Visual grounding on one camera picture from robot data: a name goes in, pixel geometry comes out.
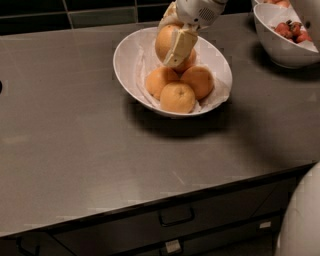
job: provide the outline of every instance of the orange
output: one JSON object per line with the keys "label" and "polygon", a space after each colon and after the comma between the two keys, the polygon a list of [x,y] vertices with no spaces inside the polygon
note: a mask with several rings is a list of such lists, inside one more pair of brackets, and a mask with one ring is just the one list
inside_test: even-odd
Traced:
{"label": "orange", "polygon": [[180,29],[178,25],[166,25],[158,33],[155,42],[155,51],[161,62],[166,58],[167,53],[171,48],[172,33],[175,29]]}
{"label": "orange", "polygon": [[173,70],[181,74],[184,71],[186,71],[188,68],[192,67],[196,63],[196,59],[197,59],[197,52],[194,48],[192,48],[189,58],[185,59],[179,66],[173,68]]}
{"label": "orange", "polygon": [[162,89],[167,84],[178,80],[179,76],[175,71],[169,67],[162,66],[149,73],[145,81],[145,87],[153,97],[159,100]]}
{"label": "orange", "polygon": [[182,82],[166,85],[160,96],[160,108],[165,111],[187,114],[196,103],[194,91]]}
{"label": "orange", "polygon": [[192,66],[182,74],[180,80],[193,89],[197,100],[203,99],[214,89],[213,76],[205,66]]}

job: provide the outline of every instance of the robotic arm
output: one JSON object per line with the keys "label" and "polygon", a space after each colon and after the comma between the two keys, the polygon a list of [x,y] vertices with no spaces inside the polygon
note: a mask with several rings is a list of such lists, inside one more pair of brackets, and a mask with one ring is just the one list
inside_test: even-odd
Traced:
{"label": "robotic arm", "polygon": [[176,0],[172,2],[158,30],[169,24],[178,24],[182,28],[172,35],[172,45],[163,64],[177,67],[186,58],[198,40],[198,30],[209,27],[224,11],[228,0]]}
{"label": "robotic arm", "polygon": [[[228,0],[176,0],[161,19],[158,30],[169,24],[182,28],[172,35],[171,49],[163,64],[177,67],[186,58],[198,39],[198,30],[209,27],[224,11]],[[320,0],[290,0],[314,45],[320,52]]]}

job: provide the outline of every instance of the tile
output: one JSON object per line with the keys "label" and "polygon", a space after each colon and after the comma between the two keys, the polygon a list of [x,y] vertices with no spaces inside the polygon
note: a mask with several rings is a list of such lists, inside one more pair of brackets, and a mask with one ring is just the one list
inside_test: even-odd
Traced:
{"label": "tile", "polygon": [[134,8],[73,12],[70,14],[74,28],[135,23]]}
{"label": "tile", "polygon": [[71,28],[67,14],[0,19],[0,35],[21,34]]}
{"label": "tile", "polygon": [[148,4],[170,4],[172,0],[137,0],[137,5],[148,5]]}
{"label": "tile", "polygon": [[86,9],[99,9],[99,8],[112,8],[134,6],[134,0],[66,0],[67,8],[69,11],[86,10]]}
{"label": "tile", "polygon": [[168,5],[138,7],[139,22],[160,21]]}
{"label": "tile", "polygon": [[2,0],[0,16],[64,11],[62,0]]}
{"label": "tile", "polygon": [[252,10],[252,5],[250,0],[245,0],[245,1],[229,0],[227,2],[226,8],[223,14],[244,13],[244,12],[250,12],[251,10]]}

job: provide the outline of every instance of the drawer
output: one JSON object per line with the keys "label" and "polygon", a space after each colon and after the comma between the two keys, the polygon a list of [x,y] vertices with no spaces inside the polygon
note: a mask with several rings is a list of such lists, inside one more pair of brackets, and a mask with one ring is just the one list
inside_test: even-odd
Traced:
{"label": "drawer", "polygon": [[267,214],[271,211],[285,212],[297,184],[297,178],[279,181],[253,217]]}
{"label": "drawer", "polygon": [[58,234],[56,238],[78,256],[120,253],[249,219],[275,186],[213,196]]}
{"label": "drawer", "polygon": [[[269,223],[269,228],[261,228],[265,223]],[[281,227],[280,216],[272,216],[267,219],[260,219],[252,222],[245,223],[243,225],[223,230],[220,232],[208,232],[204,235],[199,235],[191,239],[177,239],[179,242],[180,252],[179,255],[200,255],[205,252],[217,249],[228,244],[257,238],[264,235],[270,236],[270,246],[273,247],[273,236],[277,234]],[[169,255],[168,249],[163,243],[162,246],[156,249],[144,251],[142,253],[132,254],[136,256],[166,256]]]}

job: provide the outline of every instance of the dark tile backsplash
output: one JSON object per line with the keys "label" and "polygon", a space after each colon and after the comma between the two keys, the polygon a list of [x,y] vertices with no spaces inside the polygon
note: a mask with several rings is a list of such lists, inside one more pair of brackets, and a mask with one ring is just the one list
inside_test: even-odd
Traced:
{"label": "dark tile backsplash", "polygon": [[[159,21],[172,0],[0,0],[0,35]],[[229,0],[223,14],[250,12]]]}
{"label": "dark tile backsplash", "polygon": [[0,0],[0,16],[65,11],[61,0]]}
{"label": "dark tile backsplash", "polygon": [[139,7],[138,6],[138,22],[148,22],[160,20],[166,11],[168,6],[149,6]]}
{"label": "dark tile backsplash", "polygon": [[147,4],[170,4],[170,0],[137,0],[137,5],[147,5]]}
{"label": "dark tile backsplash", "polygon": [[0,35],[62,30],[71,28],[66,14],[0,19]]}
{"label": "dark tile backsplash", "polygon": [[134,0],[65,0],[69,11],[134,6]]}

